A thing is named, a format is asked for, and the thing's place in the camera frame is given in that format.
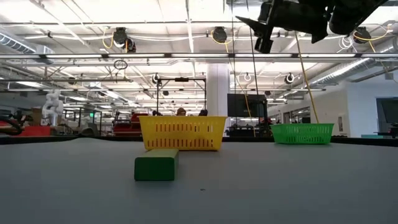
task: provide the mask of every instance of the ceiling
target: ceiling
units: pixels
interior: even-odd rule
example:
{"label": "ceiling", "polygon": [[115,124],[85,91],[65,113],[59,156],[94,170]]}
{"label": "ceiling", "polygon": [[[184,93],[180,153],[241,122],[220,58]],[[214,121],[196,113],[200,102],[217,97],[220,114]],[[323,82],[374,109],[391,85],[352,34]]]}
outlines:
{"label": "ceiling", "polygon": [[[124,53],[123,50],[112,46],[110,49],[104,47],[111,45],[110,36],[116,27],[126,27],[127,33],[135,42],[137,53],[252,53],[252,45],[256,38],[251,38],[251,31],[248,26],[235,19],[232,23],[231,11],[228,5],[222,0],[43,0],[44,9],[37,7],[34,0],[3,0],[0,2],[0,26],[8,33],[15,35],[26,44],[37,46],[44,45],[56,54],[92,54],[101,53]],[[258,4],[249,6],[248,10],[237,7],[234,15],[249,16],[255,18],[259,14]],[[398,20],[397,7],[380,7],[363,23],[372,37],[380,37],[386,33],[388,21]],[[225,44],[217,44],[207,37],[215,26],[225,27],[228,37],[234,35],[237,39]],[[297,44],[293,32],[275,28],[273,33],[287,34],[287,37],[274,37],[274,44],[271,53],[297,53]],[[392,37],[394,32],[374,42],[384,42]],[[323,41],[311,44],[310,36],[300,34],[300,48],[302,53],[346,53],[366,52],[368,44],[352,44],[350,47],[342,46],[343,38],[330,32]],[[18,52],[1,46],[2,54],[16,54]],[[125,71],[120,71],[118,77],[128,78],[133,82],[111,82],[102,83],[104,88],[153,88],[151,82],[153,74],[158,73],[162,78],[174,77],[206,77],[206,61],[176,61],[169,59],[153,59],[148,66],[146,59],[131,59],[134,66],[129,66]],[[26,69],[44,77],[53,73],[51,78],[91,78],[98,80],[104,78],[115,78],[116,71],[111,75],[105,66],[92,65],[84,67],[70,66],[29,66]],[[309,78],[318,75],[322,71],[334,66],[333,62],[305,62],[304,69]],[[230,74],[237,75],[238,81],[245,88],[254,88],[253,75],[258,76],[258,86],[263,88],[286,88],[284,77],[293,73],[301,77],[302,68],[299,62],[256,62],[254,69],[253,62],[236,62],[230,65]],[[64,88],[87,88],[76,85],[62,84]],[[164,98],[204,98],[204,93],[196,83],[174,83],[167,85],[169,88],[197,88],[197,91],[176,91],[170,92]],[[155,103],[147,93],[138,91],[121,91],[120,96],[128,100],[135,100],[137,103]],[[88,93],[91,99],[98,96],[96,93]],[[195,109],[200,110],[203,101],[190,101]]]}

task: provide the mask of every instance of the black screen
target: black screen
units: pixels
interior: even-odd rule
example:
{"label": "black screen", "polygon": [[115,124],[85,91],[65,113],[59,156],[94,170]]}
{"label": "black screen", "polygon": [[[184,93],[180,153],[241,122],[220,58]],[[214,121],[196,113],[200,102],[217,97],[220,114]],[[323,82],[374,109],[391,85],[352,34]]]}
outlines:
{"label": "black screen", "polygon": [[[266,97],[264,95],[259,95],[257,100],[257,95],[246,95],[248,98],[248,105],[250,114],[253,118],[264,116],[264,105],[263,101],[266,102]],[[249,112],[246,106],[246,100],[244,94],[228,94],[228,116],[230,117],[242,117],[248,118]]]}
{"label": "black screen", "polygon": [[398,123],[398,100],[382,100],[381,105],[387,123]]}

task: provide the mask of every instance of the gray table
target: gray table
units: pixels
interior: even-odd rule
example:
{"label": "gray table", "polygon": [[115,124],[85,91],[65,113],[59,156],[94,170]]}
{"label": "gray table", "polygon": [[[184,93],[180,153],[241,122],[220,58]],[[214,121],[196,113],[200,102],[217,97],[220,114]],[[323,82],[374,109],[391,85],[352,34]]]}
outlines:
{"label": "gray table", "polygon": [[398,150],[223,143],[135,182],[141,142],[0,146],[0,223],[398,223]]}

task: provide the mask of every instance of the white column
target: white column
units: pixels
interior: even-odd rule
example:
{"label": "white column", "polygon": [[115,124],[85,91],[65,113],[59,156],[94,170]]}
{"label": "white column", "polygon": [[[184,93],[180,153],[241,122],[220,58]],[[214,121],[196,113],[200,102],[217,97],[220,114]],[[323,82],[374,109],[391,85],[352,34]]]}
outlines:
{"label": "white column", "polygon": [[229,93],[229,65],[210,63],[207,65],[207,110],[209,116],[227,116]]}

